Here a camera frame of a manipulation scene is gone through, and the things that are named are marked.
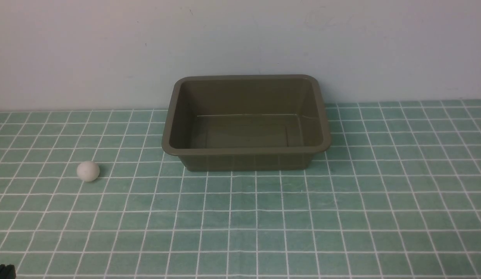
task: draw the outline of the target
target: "white wall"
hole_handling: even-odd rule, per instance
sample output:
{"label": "white wall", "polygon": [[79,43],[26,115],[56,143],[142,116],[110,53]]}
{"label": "white wall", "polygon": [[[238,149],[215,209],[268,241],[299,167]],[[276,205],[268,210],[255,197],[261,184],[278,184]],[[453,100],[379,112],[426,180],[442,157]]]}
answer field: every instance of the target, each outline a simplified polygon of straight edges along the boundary
{"label": "white wall", "polygon": [[0,0],[0,110],[166,107],[184,76],[481,98],[481,0]]}

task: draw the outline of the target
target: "grid pattern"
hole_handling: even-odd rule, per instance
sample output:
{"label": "grid pattern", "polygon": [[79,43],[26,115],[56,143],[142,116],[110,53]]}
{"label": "grid pattern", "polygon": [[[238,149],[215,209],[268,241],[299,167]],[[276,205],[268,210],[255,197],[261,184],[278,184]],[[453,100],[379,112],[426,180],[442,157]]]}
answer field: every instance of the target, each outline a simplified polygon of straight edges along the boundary
{"label": "grid pattern", "polygon": [[[188,172],[164,110],[0,113],[19,278],[481,278],[481,100],[328,104],[301,171]],[[83,183],[79,162],[100,179]]]}

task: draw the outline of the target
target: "white grout line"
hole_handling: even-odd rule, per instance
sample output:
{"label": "white grout line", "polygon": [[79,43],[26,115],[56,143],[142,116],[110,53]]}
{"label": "white grout line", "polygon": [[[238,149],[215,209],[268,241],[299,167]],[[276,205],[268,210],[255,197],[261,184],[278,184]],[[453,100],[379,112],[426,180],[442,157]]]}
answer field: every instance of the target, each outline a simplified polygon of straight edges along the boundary
{"label": "white grout line", "polygon": [[[175,231],[177,231],[176,226],[177,226],[177,218],[178,218],[178,209],[180,208],[180,195],[182,194],[182,189],[183,189],[184,174],[185,174],[185,166],[183,166],[183,170],[182,170],[182,180],[180,182],[180,192],[178,194],[177,207],[176,207],[176,210],[175,210],[175,220],[173,221],[173,229],[171,230],[170,249],[168,250],[168,258],[166,260],[166,268],[165,268],[165,272],[164,272],[164,275],[166,277],[170,276],[170,275],[168,275],[168,268],[170,267],[171,251],[173,250],[172,249],[173,248],[173,238],[175,237]],[[207,177],[206,177],[206,186],[205,187],[208,187],[208,178]],[[204,190],[204,197],[206,199],[206,189]],[[201,228],[199,229],[199,231],[202,231],[202,226],[203,226],[203,221],[201,221]],[[201,245],[201,235],[199,236],[199,245]]]}
{"label": "white grout line", "polygon": [[[359,111],[360,111],[360,116],[363,118],[363,114],[362,114],[362,112],[361,112],[361,109],[360,109],[360,108],[358,108],[358,109],[359,109]],[[377,161],[377,156],[375,155],[374,149],[373,149],[373,148],[370,148],[370,149],[372,150],[372,155],[373,155],[373,158],[375,159],[375,166],[377,166],[377,170],[378,170],[378,172],[379,172],[381,182],[382,182],[382,184],[383,184],[383,186],[384,186],[384,190],[385,190],[385,193],[386,193],[388,205],[389,205],[389,207],[391,208],[391,210],[388,210],[388,212],[392,212],[393,218],[394,218],[394,223],[395,223],[395,225],[396,225],[396,228],[399,229],[399,228],[400,228],[400,227],[399,227],[399,222],[397,221],[397,218],[396,218],[396,215],[395,215],[395,211],[393,210],[393,205],[392,205],[392,203],[391,203],[391,198],[390,198],[390,196],[389,196],[389,192],[388,192],[388,189],[387,189],[387,187],[386,187],[386,183],[385,183],[385,181],[384,181],[384,176],[382,175],[382,171],[380,170],[379,162]],[[365,207],[365,203],[364,203],[364,202],[363,202],[363,210],[366,210],[366,207]],[[373,236],[373,234],[372,234],[371,231],[370,231],[370,235],[371,235],[372,239],[374,239],[374,236]],[[406,249],[406,244],[404,243],[404,238],[403,238],[403,236],[402,236],[401,233],[398,233],[398,235],[399,235],[400,240],[401,240],[402,249],[403,249],[404,251],[406,251],[407,249]],[[407,254],[406,254],[406,260],[407,260],[407,262],[408,262],[409,271],[411,272],[411,274],[413,275],[413,278],[414,278],[414,277],[415,277],[415,273],[413,272],[413,265],[411,265],[411,260],[409,259],[409,256],[408,256]]]}
{"label": "white grout line", "polygon": [[[327,171],[330,174],[330,165],[329,165],[328,162],[326,163],[326,165],[327,165]],[[335,188],[334,188],[334,185],[333,185],[332,177],[330,177],[330,186],[332,187],[333,201],[335,203],[335,209],[336,209],[336,212],[337,212],[337,220],[339,221],[339,230],[336,230],[336,231],[340,232],[340,237],[342,239],[342,249],[344,250],[344,253],[345,253],[345,256],[346,256],[347,273],[348,273],[348,276],[351,276],[351,264],[349,263],[349,255],[347,253],[346,240],[344,238],[344,230],[342,229],[342,221],[340,220],[339,205],[337,204],[337,197],[335,196],[335,192],[334,192]]]}
{"label": "white grout line", "polygon": [[[340,115],[339,109],[337,109],[337,113],[338,113],[339,118],[340,118],[341,115]],[[347,143],[347,138],[346,138],[345,135],[344,135],[344,141]],[[351,159],[351,150],[349,150],[349,147],[347,147],[347,155],[349,156],[349,159]],[[365,209],[365,202],[363,201],[363,194],[361,193],[361,187],[359,186],[358,177],[356,176],[356,169],[354,168],[354,164],[351,163],[351,166],[352,166],[352,170],[353,170],[353,174],[354,174],[354,179],[355,179],[356,185],[358,187],[358,192],[359,192],[360,200],[361,200],[361,206],[363,207],[363,210],[364,210]],[[372,240],[373,250],[375,251],[375,258],[377,260],[377,265],[379,267],[379,273],[380,273],[381,277],[384,277],[384,274],[382,273],[382,265],[380,264],[379,254],[377,253],[377,246],[375,245],[375,240],[373,238],[372,231],[371,231],[372,226],[370,225],[370,220],[368,219],[368,214],[366,212],[365,212],[365,219],[366,219],[366,222],[367,222],[367,226],[368,226],[368,230],[369,230],[369,234],[370,234],[370,239]]]}
{"label": "white grout line", "polygon": [[279,183],[280,183],[280,200],[282,204],[282,221],[284,226],[284,247],[285,247],[285,268],[287,269],[287,279],[290,279],[290,272],[289,272],[289,253],[287,247],[287,226],[285,222],[285,209],[284,209],[284,189],[282,187],[282,171],[278,171],[279,173]]}

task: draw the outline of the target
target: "ping pong ball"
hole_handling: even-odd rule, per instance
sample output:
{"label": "ping pong ball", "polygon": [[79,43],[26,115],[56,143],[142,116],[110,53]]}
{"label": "ping pong ball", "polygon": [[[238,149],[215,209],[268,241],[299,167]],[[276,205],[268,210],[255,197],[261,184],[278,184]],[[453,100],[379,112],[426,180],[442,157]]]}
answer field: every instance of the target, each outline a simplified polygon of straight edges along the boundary
{"label": "ping pong ball", "polygon": [[95,180],[99,176],[99,166],[93,161],[85,161],[77,167],[77,175],[85,182]]}

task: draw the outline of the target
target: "black object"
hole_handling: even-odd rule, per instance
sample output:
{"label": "black object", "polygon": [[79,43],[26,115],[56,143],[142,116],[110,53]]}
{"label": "black object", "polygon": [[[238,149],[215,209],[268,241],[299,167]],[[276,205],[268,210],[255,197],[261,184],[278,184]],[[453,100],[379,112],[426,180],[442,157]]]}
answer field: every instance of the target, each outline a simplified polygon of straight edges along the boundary
{"label": "black object", "polygon": [[0,279],[15,279],[17,272],[14,265],[0,265]]}

